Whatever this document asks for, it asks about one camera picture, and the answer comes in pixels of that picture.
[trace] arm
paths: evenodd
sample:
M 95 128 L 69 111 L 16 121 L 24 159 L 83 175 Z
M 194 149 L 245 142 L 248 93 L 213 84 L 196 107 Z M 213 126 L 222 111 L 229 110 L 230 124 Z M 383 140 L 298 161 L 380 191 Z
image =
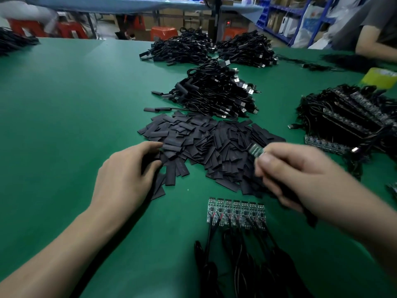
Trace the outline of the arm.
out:
M 367 58 L 397 63 L 397 49 L 377 42 L 380 32 L 375 26 L 364 26 L 357 41 L 356 53 Z
M 161 161 L 141 174 L 160 142 L 115 153 L 98 171 L 92 202 L 53 242 L 0 283 L 0 297 L 69 297 L 99 250 L 143 203 Z
M 367 17 L 356 45 L 356 53 L 368 58 L 397 62 L 397 49 L 378 43 L 382 29 L 393 17 L 396 0 L 376 0 Z
M 255 174 L 280 202 L 303 212 L 282 195 L 276 179 L 319 218 L 360 241 L 397 280 L 397 212 L 315 147 L 271 143 L 255 161 Z

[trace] box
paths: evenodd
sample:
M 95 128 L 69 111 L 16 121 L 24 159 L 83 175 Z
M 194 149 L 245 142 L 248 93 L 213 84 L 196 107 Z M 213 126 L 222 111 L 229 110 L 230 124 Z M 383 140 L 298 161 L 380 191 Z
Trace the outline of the box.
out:
M 281 20 L 280 29 L 278 30 L 278 33 L 279 33 L 279 34 L 283 34 L 284 29 L 285 29 L 285 25 L 287 24 L 287 21 L 288 21 L 288 17 L 284 17 L 284 18 Z
M 280 5 L 288 7 L 291 4 L 292 0 L 281 0 Z
M 152 29 L 153 26 L 158 26 L 157 22 L 154 21 L 153 12 L 152 11 L 145 11 L 145 13 L 152 14 L 152 16 L 147 16 L 147 15 L 143 16 L 143 22 L 145 23 L 145 28 L 146 29 Z
M 135 30 L 135 40 L 136 41 L 147 41 L 150 42 L 150 30 Z
M 274 19 L 274 24 L 273 24 L 273 31 L 275 33 L 278 33 L 278 30 L 280 29 L 281 22 L 283 21 L 284 14 L 283 13 L 277 13 Z
M 272 14 L 270 15 L 270 17 L 269 17 L 269 19 L 268 19 L 268 24 L 267 24 L 267 27 L 268 27 L 268 28 L 273 29 L 275 17 L 276 17 L 276 14 L 275 14 L 275 13 L 272 13 Z
M 296 27 L 298 26 L 298 23 L 299 23 L 299 19 L 295 19 L 295 18 L 289 17 L 287 19 L 286 24 L 285 24 L 285 28 L 283 30 L 283 35 L 285 37 L 287 37 L 287 38 L 293 37 L 295 32 L 291 32 L 291 30 L 293 30 L 293 29 L 296 30 Z
M 174 14 L 180 15 L 180 18 L 167 18 L 163 17 L 162 26 L 173 27 L 176 30 L 180 30 L 183 27 L 183 10 L 181 9 L 163 9 L 163 14 Z

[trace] plastic bag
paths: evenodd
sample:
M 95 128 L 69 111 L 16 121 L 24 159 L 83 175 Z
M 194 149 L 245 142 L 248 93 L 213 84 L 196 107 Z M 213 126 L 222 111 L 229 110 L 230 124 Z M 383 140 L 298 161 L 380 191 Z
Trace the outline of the plastic bag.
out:
M 309 5 L 303 15 L 298 34 L 295 38 L 292 48 L 305 48 L 309 44 L 310 38 L 316 29 L 324 8 Z

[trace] hand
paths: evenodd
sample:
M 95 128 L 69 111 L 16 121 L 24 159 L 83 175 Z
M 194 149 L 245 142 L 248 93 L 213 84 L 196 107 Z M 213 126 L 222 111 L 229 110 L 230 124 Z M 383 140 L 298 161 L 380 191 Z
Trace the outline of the hand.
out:
M 158 153 L 162 145 L 145 141 L 111 155 L 98 171 L 89 209 L 121 222 L 127 220 L 142 205 L 162 165 L 160 160 L 153 161 L 142 174 L 142 158 Z
M 287 207 L 303 211 L 301 205 L 282 195 L 274 180 L 293 190 L 317 217 L 338 226 L 364 208 L 373 209 L 380 200 L 315 147 L 271 143 L 264 151 L 255 160 L 255 175 L 262 177 L 264 185 Z

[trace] workbench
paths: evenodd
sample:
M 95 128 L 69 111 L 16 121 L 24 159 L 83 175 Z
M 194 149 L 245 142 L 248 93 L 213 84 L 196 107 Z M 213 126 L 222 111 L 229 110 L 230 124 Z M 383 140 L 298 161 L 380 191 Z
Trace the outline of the workbench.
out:
M 0 58 L 0 280 L 49 244 L 90 204 L 97 171 L 114 152 L 138 144 L 136 131 L 167 106 L 151 90 L 167 92 L 193 64 L 166 66 L 140 61 L 149 42 L 41 39 L 41 45 Z M 275 48 L 292 58 L 316 60 L 320 50 Z M 280 62 L 268 68 L 231 65 L 258 85 L 260 111 L 250 119 L 288 142 L 303 143 L 303 130 L 289 130 L 300 97 L 362 74 L 310 72 Z M 389 97 L 397 90 L 390 90 Z M 341 159 L 333 156 L 339 163 Z M 262 202 L 279 246 L 293 258 L 315 297 L 393 297 L 396 291 L 369 253 L 334 227 L 310 228 L 303 215 L 268 197 L 234 193 L 186 163 L 190 175 L 136 214 L 94 260 L 75 294 L 81 297 L 199 296 L 193 244 L 205 245 L 208 198 Z M 362 183 L 396 208 L 385 184 L 397 181 L 393 161 L 374 154 Z M 233 297 L 231 266 L 219 235 L 210 260 L 218 266 L 226 297 Z

